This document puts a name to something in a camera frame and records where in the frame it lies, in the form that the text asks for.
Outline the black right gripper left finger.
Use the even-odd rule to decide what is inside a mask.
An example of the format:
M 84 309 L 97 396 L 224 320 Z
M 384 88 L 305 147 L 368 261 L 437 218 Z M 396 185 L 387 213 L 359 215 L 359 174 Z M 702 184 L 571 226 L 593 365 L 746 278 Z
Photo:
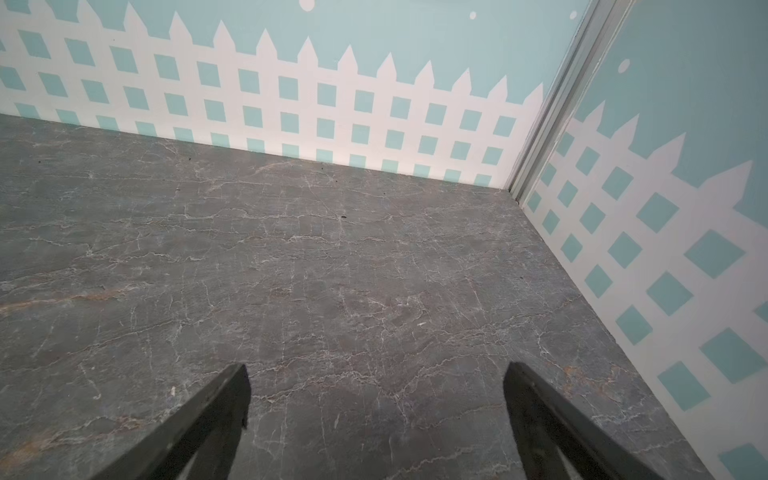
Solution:
M 96 479 L 229 477 L 247 428 L 251 384 L 243 364 L 226 367 L 196 395 Z

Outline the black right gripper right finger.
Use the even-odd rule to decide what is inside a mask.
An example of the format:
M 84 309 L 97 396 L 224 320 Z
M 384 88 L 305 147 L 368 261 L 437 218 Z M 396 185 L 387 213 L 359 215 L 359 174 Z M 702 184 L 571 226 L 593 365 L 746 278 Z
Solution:
M 503 393 L 517 451 L 528 479 L 658 479 L 522 362 L 511 362 Z

